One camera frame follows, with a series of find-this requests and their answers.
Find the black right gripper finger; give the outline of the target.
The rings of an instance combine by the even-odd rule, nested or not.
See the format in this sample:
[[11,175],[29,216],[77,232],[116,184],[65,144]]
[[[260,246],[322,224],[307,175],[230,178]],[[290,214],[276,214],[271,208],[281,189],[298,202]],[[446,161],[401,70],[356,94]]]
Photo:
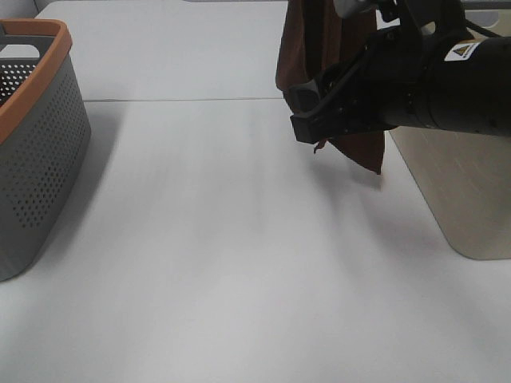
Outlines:
[[339,108],[320,105],[290,117],[295,138],[305,144],[317,144],[339,134]]
[[328,99],[329,85],[321,79],[293,85],[288,90],[291,111],[294,115],[320,115],[331,109]]

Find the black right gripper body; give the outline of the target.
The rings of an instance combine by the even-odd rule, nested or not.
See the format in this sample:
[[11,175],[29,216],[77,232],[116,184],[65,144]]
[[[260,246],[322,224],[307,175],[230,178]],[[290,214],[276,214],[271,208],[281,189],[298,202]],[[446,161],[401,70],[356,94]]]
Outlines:
[[439,23],[437,1],[337,1],[343,19],[378,9],[385,22],[399,24],[379,30],[346,69],[323,75],[315,107],[315,137],[330,138],[391,130],[398,126],[437,128],[426,90],[436,33],[426,25]]

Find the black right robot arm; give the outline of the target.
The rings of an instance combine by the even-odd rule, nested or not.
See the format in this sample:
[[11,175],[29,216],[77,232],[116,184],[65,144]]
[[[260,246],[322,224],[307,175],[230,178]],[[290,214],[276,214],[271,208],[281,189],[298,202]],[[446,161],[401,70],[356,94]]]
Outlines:
[[460,1],[338,1],[342,18],[379,10],[373,33],[346,65],[293,86],[298,141],[399,126],[510,134],[510,40],[465,16]]

